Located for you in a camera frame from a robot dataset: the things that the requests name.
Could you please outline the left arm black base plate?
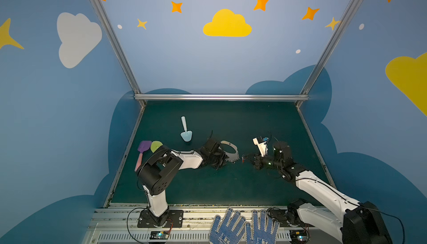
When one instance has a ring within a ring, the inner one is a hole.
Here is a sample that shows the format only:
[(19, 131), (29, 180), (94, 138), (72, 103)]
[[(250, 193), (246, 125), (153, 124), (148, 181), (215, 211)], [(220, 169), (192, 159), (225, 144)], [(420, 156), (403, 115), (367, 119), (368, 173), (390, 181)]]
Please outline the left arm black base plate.
[(167, 209), (160, 217), (156, 217), (149, 209), (141, 211), (137, 223), (138, 228), (181, 228), (184, 211), (180, 209)]

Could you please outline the grey perforated metal ring plate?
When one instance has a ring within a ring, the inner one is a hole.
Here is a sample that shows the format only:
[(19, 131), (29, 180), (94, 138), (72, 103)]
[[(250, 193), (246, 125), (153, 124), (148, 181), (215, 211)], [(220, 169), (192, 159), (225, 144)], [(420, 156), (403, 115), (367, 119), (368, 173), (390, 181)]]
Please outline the grey perforated metal ring plate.
[(239, 151), (236, 145), (232, 144), (229, 141), (222, 140), (221, 149), (225, 153), (225, 161), (230, 163), (235, 163), (240, 159)]

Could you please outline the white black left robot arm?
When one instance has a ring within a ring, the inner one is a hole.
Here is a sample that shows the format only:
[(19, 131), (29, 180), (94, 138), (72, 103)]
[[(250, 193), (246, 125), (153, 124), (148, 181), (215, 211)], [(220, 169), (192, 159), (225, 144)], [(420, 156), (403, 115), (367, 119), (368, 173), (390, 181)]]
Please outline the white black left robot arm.
[(147, 196), (148, 210), (142, 211), (140, 217), (147, 218), (154, 227), (163, 227), (173, 223), (170, 208), (166, 201), (166, 189), (184, 169), (199, 169), (211, 166), (221, 168), (229, 161), (233, 153), (227, 153), (221, 143), (209, 138), (198, 150), (177, 151), (160, 146), (153, 155), (136, 170), (137, 180)]

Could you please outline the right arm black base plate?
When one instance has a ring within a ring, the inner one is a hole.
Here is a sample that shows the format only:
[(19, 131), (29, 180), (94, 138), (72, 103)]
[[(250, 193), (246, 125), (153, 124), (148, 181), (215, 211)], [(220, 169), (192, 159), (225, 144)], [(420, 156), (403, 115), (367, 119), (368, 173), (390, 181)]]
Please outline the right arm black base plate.
[(295, 216), (288, 210), (279, 208), (268, 208), (268, 216), (280, 224), (280, 227), (299, 227), (300, 224), (295, 220)]

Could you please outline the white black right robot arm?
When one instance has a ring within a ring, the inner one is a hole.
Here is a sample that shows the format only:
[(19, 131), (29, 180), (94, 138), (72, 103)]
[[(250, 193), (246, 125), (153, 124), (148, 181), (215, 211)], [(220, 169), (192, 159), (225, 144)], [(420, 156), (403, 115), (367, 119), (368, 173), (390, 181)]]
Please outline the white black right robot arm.
[(276, 142), (274, 154), (268, 155), (268, 139), (254, 138), (259, 149), (256, 169), (276, 169), (281, 178), (294, 184), (320, 202), (327, 211), (299, 199), (288, 205), (288, 221), (292, 225), (309, 224), (334, 237), (342, 244), (390, 244), (392, 239), (376, 205), (361, 203), (344, 195), (318, 178), (312, 171), (296, 163), (286, 142)]

